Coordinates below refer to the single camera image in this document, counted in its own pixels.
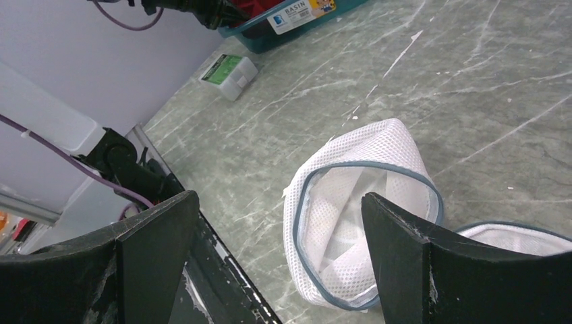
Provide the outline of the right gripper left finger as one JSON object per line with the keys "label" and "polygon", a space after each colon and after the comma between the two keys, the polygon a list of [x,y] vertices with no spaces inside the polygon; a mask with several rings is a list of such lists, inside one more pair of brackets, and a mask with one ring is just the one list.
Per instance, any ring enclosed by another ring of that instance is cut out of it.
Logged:
{"label": "right gripper left finger", "polygon": [[199,214],[185,191],[31,254],[1,257],[2,323],[168,323]]}

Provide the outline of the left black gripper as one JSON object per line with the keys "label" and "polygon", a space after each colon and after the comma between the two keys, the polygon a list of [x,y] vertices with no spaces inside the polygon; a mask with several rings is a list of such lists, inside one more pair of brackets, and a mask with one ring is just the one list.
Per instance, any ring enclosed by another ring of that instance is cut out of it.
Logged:
{"label": "left black gripper", "polygon": [[157,8],[191,13],[209,30],[241,24],[250,19],[244,10],[224,0],[147,0],[141,1],[141,5],[148,15],[155,14]]}

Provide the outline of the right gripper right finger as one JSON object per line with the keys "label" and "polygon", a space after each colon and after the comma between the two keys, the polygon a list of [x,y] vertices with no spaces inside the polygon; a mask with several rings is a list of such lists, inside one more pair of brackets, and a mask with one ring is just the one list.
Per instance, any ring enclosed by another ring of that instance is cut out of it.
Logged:
{"label": "right gripper right finger", "polygon": [[453,232],[373,192],[362,218],[386,323],[570,323],[571,240],[504,221]]}

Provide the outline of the blue-trimmed white mesh laundry bag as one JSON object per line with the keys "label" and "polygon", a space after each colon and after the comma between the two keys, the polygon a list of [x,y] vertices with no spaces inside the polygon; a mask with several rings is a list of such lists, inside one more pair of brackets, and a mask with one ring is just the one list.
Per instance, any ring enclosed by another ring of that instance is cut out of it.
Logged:
{"label": "blue-trimmed white mesh laundry bag", "polygon": [[362,218],[362,199],[370,192],[446,228],[442,195],[400,120],[374,122],[327,142],[297,170],[285,196],[287,262],[308,302],[347,311],[381,306]]}

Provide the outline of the dark red bra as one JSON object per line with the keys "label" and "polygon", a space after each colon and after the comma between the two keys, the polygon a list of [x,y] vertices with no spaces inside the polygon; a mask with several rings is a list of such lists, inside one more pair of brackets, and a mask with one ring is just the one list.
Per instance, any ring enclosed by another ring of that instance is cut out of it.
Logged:
{"label": "dark red bra", "polygon": [[231,0],[231,2],[248,14],[250,18],[254,18],[276,7],[284,0]]}

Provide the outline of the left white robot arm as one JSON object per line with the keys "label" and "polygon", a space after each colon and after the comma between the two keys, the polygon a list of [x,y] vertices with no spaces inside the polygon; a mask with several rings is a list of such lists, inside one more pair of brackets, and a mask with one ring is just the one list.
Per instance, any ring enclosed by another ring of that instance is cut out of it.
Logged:
{"label": "left white robot arm", "polygon": [[1,186],[62,210],[107,129],[149,120],[221,44],[190,13],[144,31],[89,1],[1,2]]}

